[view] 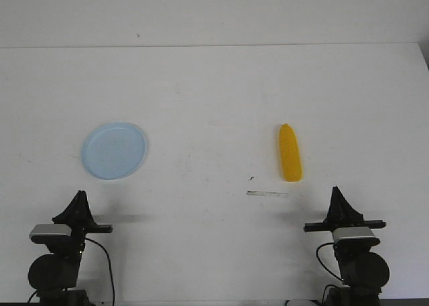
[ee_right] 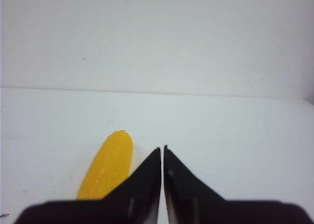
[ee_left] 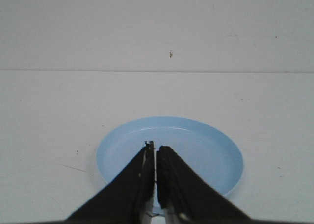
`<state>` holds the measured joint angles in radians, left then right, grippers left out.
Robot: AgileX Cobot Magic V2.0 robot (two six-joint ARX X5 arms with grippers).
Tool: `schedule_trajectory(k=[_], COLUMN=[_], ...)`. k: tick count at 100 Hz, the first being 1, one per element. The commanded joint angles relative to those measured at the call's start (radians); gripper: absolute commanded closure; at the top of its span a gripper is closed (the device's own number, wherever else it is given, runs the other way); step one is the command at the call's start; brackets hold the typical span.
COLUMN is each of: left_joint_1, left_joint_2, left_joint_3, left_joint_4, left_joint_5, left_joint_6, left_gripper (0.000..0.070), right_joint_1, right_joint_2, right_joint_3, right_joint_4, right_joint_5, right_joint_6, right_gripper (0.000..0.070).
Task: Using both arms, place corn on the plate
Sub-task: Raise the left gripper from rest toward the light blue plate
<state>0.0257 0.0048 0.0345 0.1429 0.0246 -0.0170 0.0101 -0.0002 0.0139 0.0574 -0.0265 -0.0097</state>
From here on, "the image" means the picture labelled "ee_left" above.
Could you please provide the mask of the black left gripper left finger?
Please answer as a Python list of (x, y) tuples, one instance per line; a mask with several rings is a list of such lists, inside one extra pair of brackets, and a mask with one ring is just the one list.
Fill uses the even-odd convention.
[(154, 142), (145, 146), (68, 221), (150, 221), (155, 185)]

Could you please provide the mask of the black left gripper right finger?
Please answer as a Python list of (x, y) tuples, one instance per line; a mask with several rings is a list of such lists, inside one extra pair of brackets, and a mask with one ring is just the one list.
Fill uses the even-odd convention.
[(157, 151), (157, 199), (167, 221), (249, 221), (170, 147)]

